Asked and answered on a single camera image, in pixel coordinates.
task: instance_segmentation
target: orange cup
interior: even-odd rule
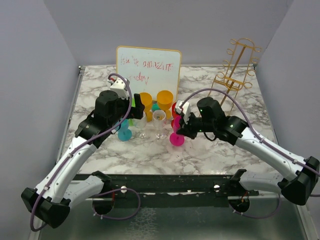
[[[148,122],[152,121],[152,112],[150,111],[152,108],[152,96],[147,92],[140,93],[141,102],[144,105],[144,112],[146,115],[146,119]]]
[[[167,119],[170,119],[172,116],[169,109],[172,105],[173,100],[174,100],[174,95],[172,94],[172,92],[168,90],[162,90],[158,92],[158,94],[156,95],[156,102],[159,108],[165,111]]]

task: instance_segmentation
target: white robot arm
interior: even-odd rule
[[[86,160],[110,136],[108,130],[128,111],[130,101],[126,85],[129,86],[129,81],[126,82],[118,78],[110,90],[100,93],[94,111],[79,124],[70,146],[51,172],[35,188],[26,188],[22,192],[21,198],[31,216],[35,215],[56,228],[72,207],[101,192],[108,181],[103,174],[93,173],[77,185],[70,183]],[[127,118],[141,119],[145,107],[139,94],[134,94],[134,101],[135,107],[130,108]]]
[[[212,97],[201,99],[197,107],[201,117],[196,117],[191,112],[189,102],[184,104],[182,101],[177,102],[175,111],[181,116],[177,134],[194,139],[197,133],[214,133],[215,139],[218,138],[249,151],[279,173],[239,170],[236,175],[239,178],[239,184],[245,190],[281,193],[294,204],[306,204],[318,181],[320,164],[316,158],[311,156],[305,159],[293,154],[266,139],[239,117],[226,116],[218,101]]]

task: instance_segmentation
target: white wall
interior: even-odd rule
[[[320,160],[320,1],[294,0],[257,66],[278,143]],[[315,193],[320,194],[320,183]],[[320,233],[320,198],[308,201]]]
[[[78,68],[42,0],[0,8],[0,239],[27,239],[20,198],[54,166]]]
[[[221,64],[232,38],[265,49],[292,0],[44,2],[78,63],[101,65],[115,64],[119,45],[177,49],[183,64]]]

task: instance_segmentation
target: marble countertop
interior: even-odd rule
[[[184,100],[199,89],[210,88],[217,72],[223,72],[224,69],[224,67],[181,67],[178,99]],[[115,72],[115,66],[86,67],[64,151],[69,146],[78,124],[94,109],[95,100],[99,93],[109,89],[108,75]],[[239,67],[234,71],[233,78],[243,79],[245,73],[246,68]],[[252,88],[240,90],[236,100],[245,109],[244,111],[253,127],[266,138],[274,141],[272,127],[257,79],[255,76],[247,76],[246,81],[252,83]],[[226,90],[225,87],[218,84],[215,84],[214,87]],[[207,95],[208,92],[202,92],[189,101],[192,105],[192,111],[198,112],[197,102]],[[212,92],[210,96],[219,102],[223,98],[223,95],[218,92]],[[226,99],[222,108],[229,111],[231,105],[231,101]],[[231,114],[243,118],[236,106]],[[91,174],[99,170],[106,174],[207,175],[234,174],[238,169],[255,172],[275,171],[251,153],[220,140],[208,141],[203,134],[198,134],[195,140],[186,138],[184,145],[175,147],[169,142],[169,135],[172,133],[170,122],[166,126],[168,137],[161,140],[157,140],[153,134],[151,123],[146,126],[149,133],[147,138],[139,138],[140,130],[134,126],[131,126],[130,130],[133,137],[129,141],[122,142],[116,135],[111,135],[105,140],[82,166],[79,173]]]

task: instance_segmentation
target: whiteboard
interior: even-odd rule
[[[178,50],[119,46],[116,72],[130,81],[132,94],[146,92],[154,101],[168,90],[177,100],[182,54]]]

